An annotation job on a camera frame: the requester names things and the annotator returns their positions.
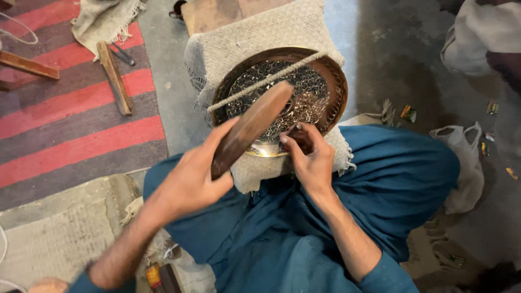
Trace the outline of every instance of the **red striped rug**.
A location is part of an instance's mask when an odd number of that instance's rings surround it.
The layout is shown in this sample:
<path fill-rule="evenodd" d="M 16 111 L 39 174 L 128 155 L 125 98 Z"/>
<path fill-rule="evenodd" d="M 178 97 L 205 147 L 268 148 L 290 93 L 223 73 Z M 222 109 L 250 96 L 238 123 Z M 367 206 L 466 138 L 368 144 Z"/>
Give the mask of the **red striped rug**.
<path fill-rule="evenodd" d="M 60 69 L 51 81 L 9 68 L 0 80 L 23 84 L 0 92 L 0 211 L 115 173 L 149 167 L 167 157 L 150 64 L 138 23 L 120 45 L 136 61 L 115 58 L 133 104 L 119 113 L 103 67 L 75 41 L 78 0 L 17 1 L 6 14 L 40 38 L 36 45 L 3 39 L 3 50 Z M 12 20 L 0 28 L 30 40 Z"/>

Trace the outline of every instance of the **wooden hammer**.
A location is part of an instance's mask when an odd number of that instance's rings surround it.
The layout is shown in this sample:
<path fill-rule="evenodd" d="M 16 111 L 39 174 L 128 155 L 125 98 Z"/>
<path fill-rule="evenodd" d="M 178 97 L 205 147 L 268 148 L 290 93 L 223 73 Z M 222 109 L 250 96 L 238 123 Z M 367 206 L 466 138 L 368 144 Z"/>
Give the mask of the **wooden hammer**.
<path fill-rule="evenodd" d="M 287 81 L 281 81 L 265 92 L 242 115 L 217 147 L 212 161 L 212 180 L 219 178 L 248 150 L 284 109 L 293 93 Z"/>

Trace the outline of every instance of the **person's right hand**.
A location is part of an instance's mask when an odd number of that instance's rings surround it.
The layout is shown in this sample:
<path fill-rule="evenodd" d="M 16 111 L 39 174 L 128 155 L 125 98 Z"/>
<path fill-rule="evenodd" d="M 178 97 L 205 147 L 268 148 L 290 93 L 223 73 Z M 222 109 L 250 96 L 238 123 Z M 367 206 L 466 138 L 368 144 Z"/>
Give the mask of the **person's right hand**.
<path fill-rule="evenodd" d="M 315 204 L 320 205 L 331 193 L 335 194 L 331 187 L 334 148 L 314 125 L 301 124 L 302 130 L 293 136 L 294 139 L 287 136 L 293 126 L 281 132 L 280 141 L 291 152 L 297 178 Z"/>
<path fill-rule="evenodd" d="M 146 201 L 161 226 L 217 202 L 233 187 L 230 171 L 212 180 L 210 167 L 221 139 L 238 120 L 214 128 L 203 144 L 187 151 Z"/>

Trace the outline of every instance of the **blue clothing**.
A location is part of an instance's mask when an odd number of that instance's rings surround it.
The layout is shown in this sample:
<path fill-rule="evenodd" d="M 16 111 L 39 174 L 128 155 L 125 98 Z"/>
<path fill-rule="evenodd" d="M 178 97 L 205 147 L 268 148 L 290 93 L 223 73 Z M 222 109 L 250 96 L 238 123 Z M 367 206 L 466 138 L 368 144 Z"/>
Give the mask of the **blue clothing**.
<path fill-rule="evenodd" d="M 456 186 L 458 159 L 440 141 L 404 129 L 340 130 L 357 170 L 335 173 L 332 186 L 382 249 L 377 266 L 361 282 L 352 280 L 321 211 L 299 181 L 285 175 L 263 180 L 253 194 L 234 187 L 217 203 L 165 227 L 197 263 L 212 266 L 218 292 L 418 292 L 397 262 L 408 259 L 408 233 Z M 180 158 L 148 171 L 145 199 Z"/>

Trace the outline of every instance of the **plastic bag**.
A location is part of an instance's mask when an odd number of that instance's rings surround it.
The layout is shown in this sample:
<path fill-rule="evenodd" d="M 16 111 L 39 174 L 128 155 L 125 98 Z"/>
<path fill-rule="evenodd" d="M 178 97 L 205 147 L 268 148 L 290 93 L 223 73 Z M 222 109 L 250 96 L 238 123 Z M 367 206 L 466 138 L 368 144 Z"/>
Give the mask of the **plastic bag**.
<path fill-rule="evenodd" d="M 446 129 L 453 131 L 448 135 L 439 135 Z M 466 134 L 471 130 L 477 130 L 476 137 L 469 143 Z M 457 179 L 457 188 L 451 190 L 449 197 L 444 202 L 445 213 L 465 213 L 474 208 L 481 197 L 485 177 L 481 163 L 479 162 L 478 143 L 481 137 L 481 127 L 478 122 L 474 126 L 464 130 L 463 126 L 445 126 L 431 130 L 430 136 L 443 141 L 458 157 L 460 161 L 460 175 Z"/>

